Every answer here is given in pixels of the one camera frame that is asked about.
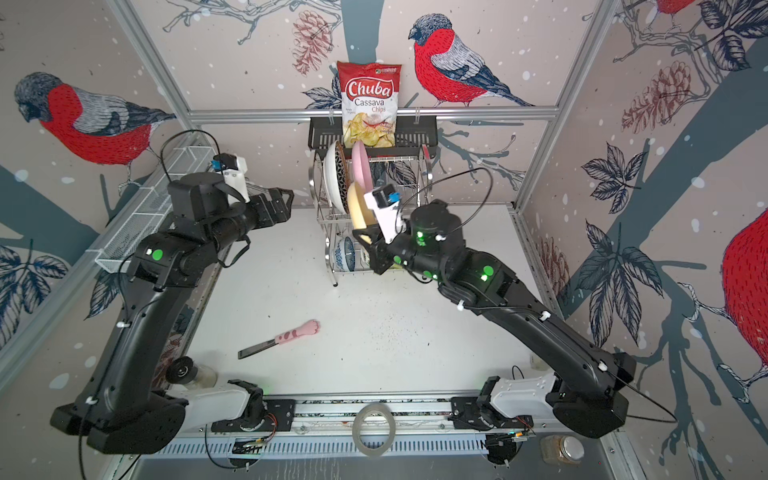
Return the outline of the steel two-tier dish rack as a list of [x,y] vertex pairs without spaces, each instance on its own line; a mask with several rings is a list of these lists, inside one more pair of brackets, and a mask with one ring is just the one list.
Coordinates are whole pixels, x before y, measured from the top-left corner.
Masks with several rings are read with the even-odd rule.
[[371,273],[370,244],[393,239],[406,213],[429,202],[433,156],[427,145],[346,149],[338,140],[312,151],[309,187],[332,286]]

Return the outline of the white patterned plate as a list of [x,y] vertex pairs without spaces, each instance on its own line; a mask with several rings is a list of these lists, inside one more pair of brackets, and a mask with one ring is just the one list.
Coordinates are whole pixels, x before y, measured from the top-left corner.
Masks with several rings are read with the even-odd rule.
[[323,175],[330,204],[345,214],[347,212],[347,173],[344,149],[340,141],[335,141],[328,148],[323,160]]

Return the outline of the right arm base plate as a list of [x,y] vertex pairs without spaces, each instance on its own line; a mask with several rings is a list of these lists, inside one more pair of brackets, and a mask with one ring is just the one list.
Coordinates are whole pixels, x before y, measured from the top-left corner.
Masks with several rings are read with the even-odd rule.
[[456,430],[490,431],[494,429],[522,429],[529,431],[534,422],[530,415],[506,417],[478,397],[452,397],[447,419]]

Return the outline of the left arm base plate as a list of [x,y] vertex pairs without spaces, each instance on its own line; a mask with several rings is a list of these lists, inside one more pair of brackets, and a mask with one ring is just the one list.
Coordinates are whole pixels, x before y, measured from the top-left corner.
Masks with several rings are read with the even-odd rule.
[[294,399],[262,399],[250,405],[238,418],[214,422],[214,433],[288,432],[295,416]]

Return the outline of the yellow bear plate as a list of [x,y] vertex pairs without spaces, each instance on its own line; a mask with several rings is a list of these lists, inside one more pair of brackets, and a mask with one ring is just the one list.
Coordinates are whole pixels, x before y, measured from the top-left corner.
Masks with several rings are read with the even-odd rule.
[[348,187],[347,207],[354,229],[366,229],[377,224],[374,213],[365,203],[363,187],[357,182]]

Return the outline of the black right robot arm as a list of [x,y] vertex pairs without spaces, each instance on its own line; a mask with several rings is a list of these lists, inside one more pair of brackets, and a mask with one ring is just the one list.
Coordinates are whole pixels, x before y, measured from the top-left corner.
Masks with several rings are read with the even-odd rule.
[[391,235],[383,227],[378,223],[353,232],[376,274],[398,265],[433,280],[457,309],[501,327],[550,369],[527,380],[489,378],[468,427],[490,430],[525,416],[553,418],[597,439],[625,425],[629,401],[621,390],[633,380],[635,361],[587,341],[542,304],[510,267],[467,247],[462,222],[445,202],[434,200],[408,220],[397,218]]

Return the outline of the pink plate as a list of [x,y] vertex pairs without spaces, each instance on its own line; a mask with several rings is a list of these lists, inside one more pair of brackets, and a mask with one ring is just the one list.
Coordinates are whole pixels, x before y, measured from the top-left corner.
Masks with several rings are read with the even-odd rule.
[[354,181],[364,193],[373,190],[373,178],[365,144],[357,140],[352,147],[352,173]]

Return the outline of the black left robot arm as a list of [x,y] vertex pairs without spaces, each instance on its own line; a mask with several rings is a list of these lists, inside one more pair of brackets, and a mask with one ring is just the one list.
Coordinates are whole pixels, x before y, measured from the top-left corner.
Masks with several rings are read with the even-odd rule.
[[294,193],[279,187],[251,196],[214,172],[168,185],[173,227],[146,236],[119,288],[124,306],[99,363],[77,399],[57,407],[50,424],[84,437],[104,454],[150,454],[186,428],[187,399],[152,388],[155,370],[176,319],[205,271],[252,230],[291,217]]

